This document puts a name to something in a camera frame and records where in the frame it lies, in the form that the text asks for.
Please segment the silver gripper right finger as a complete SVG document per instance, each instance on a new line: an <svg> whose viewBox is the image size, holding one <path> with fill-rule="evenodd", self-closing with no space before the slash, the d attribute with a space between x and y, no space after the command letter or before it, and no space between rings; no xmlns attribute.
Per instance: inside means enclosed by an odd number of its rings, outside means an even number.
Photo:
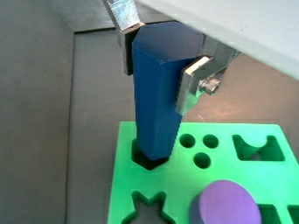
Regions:
<svg viewBox="0 0 299 224"><path fill-rule="evenodd" d="M181 70L176 112L182 116L198 101L201 93L213 95L220 87L214 74L226 68L238 51L205 37L201 56Z"/></svg>

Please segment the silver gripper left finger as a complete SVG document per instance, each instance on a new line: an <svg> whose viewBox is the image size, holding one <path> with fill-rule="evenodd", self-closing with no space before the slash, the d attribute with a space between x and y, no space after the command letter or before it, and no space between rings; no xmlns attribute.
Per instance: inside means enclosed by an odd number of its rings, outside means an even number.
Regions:
<svg viewBox="0 0 299 224"><path fill-rule="evenodd" d="M144 23L137 15L134 0L102 0L106 13L117 30L122 51L124 73L133 74L132 43Z"/></svg>

